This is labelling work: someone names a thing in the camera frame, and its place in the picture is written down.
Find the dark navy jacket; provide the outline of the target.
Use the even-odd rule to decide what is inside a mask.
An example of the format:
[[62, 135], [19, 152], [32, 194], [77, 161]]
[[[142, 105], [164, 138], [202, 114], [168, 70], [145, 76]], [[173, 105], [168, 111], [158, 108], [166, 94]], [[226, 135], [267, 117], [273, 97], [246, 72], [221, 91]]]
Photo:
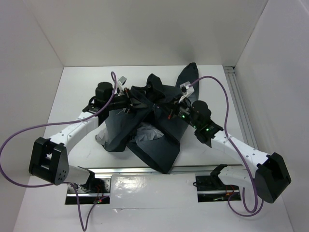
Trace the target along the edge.
[[180, 140], [188, 124], [180, 118], [168, 118], [160, 103], [181, 96], [180, 85], [199, 78], [196, 63], [189, 63], [179, 74], [175, 86], [164, 85], [150, 74], [144, 87], [131, 87], [131, 93], [146, 107], [126, 114], [123, 110], [109, 112], [106, 127], [95, 140], [109, 152], [131, 150], [152, 169], [168, 174], [179, 152]]

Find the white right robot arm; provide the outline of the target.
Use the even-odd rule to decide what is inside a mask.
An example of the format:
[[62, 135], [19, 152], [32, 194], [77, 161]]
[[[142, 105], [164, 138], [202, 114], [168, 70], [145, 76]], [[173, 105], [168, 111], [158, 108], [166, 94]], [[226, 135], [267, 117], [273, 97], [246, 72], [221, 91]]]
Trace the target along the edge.
[[267, 203], [276, 199], [291, 183], [291, 178], [283, 157], [278, 153], [268, 154], [233, 138], [211, 119], [211, 111], [204, 101], [192, 105], [178, 100], [163, 103], [160, 108], [168, 118], [179, 118], [195, 128], [196, 138], [210, 148], [241, 162], [248, 171], [234, 170], [225, 164], [212, 172], [211, 185], [222, 189], [226, 185], [242, 188], [256, 187], [257, 195]]

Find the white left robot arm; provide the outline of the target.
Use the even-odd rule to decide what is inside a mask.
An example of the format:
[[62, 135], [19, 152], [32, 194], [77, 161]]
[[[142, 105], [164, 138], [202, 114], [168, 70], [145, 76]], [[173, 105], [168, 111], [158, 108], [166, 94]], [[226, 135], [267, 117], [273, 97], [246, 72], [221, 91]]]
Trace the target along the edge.
[[110, 111], [132, 109], [132, 94], [128, 88], [115, 95], [111, 83], [101, 82], [95, 96], [82, 110], [77, 120], [50, 138], [38, 138], [33, 145], [29, 173], [51, 184], [78, 184], [85, 193], [95, 188], [95, 174], [89, 169], [69, 165], [68, 155], [91, 131], [98, 128]]

